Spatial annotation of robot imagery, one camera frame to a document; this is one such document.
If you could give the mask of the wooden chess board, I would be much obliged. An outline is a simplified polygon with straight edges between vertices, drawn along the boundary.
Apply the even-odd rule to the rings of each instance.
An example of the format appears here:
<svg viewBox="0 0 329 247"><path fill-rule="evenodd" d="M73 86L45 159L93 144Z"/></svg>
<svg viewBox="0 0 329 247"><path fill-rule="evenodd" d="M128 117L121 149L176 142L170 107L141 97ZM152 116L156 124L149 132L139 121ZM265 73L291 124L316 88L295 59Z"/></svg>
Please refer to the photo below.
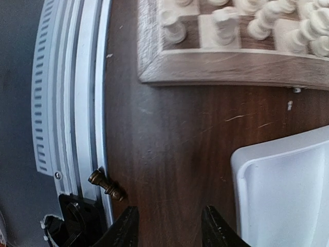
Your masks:
<svg viewBox="0 0 329 247"><path fill-rule="evenodd" d="M328 89L328 1L139 1L142 83Z"/></svg>

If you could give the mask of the dark bishop piece in tray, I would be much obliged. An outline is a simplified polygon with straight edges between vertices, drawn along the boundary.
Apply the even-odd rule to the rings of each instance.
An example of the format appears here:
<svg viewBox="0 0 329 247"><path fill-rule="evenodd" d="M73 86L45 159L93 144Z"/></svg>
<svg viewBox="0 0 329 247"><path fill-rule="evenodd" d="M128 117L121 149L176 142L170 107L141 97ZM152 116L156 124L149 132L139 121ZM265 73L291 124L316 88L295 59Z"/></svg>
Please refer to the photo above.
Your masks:
<svg viewBox="0 0 329 247"><path fill-rule="evenodd" d="M126 197L126 191L117 181L107 178L101 169L96 169L88 178L88 181L104 189L104 193L109 195L113 200L123 201Z"/></svg>

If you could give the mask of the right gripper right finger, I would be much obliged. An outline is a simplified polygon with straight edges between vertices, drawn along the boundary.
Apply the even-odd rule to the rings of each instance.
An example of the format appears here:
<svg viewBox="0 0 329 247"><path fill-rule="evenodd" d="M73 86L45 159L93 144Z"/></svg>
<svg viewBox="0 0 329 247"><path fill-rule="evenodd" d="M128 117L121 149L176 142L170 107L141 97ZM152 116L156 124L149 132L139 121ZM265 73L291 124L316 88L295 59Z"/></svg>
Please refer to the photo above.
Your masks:
<svg viewBox="0 0 329 247"><path fill-rule="evenodd" d="M250 247L228 225L214 206L206 206L202 211L202 246Z"/></svg>

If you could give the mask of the white plastic compartment tray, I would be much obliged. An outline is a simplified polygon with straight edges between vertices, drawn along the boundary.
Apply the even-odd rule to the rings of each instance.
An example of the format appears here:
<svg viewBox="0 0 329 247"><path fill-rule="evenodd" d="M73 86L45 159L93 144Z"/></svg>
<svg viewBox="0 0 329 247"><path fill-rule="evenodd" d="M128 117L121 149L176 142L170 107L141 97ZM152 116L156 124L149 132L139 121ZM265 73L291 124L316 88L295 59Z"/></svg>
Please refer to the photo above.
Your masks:
<svg viewBox="0 0 329 247"><path fill-rule="evenodd" d="M250 246L328 246L328 127L237 149L237 232Z"/></svg>

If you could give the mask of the row of white chess pieces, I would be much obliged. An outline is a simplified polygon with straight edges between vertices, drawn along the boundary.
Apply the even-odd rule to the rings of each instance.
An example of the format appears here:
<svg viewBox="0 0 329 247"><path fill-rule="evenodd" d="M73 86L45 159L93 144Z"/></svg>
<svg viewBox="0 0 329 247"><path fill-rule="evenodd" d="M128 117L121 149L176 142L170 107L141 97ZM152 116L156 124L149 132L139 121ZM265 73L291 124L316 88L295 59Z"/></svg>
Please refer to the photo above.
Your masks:
<svg viewBox="0 0 329 247"><path fill-rule="evenodd" d="M328 1L158 1L163 56L328 61Z"/></svg>

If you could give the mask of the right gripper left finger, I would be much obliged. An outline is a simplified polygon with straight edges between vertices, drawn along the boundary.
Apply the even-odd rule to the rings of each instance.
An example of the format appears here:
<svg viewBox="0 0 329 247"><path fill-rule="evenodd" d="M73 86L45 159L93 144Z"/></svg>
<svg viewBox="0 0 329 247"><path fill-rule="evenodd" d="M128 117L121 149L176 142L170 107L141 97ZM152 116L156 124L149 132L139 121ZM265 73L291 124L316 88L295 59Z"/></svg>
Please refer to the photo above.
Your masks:
<svg viewBox="0 0 329 247"><path fill-rule="evenodd" d="M128 206L117 219L117 221L95 243L95 246L138 246L138 234L138 207Z"/></svg>

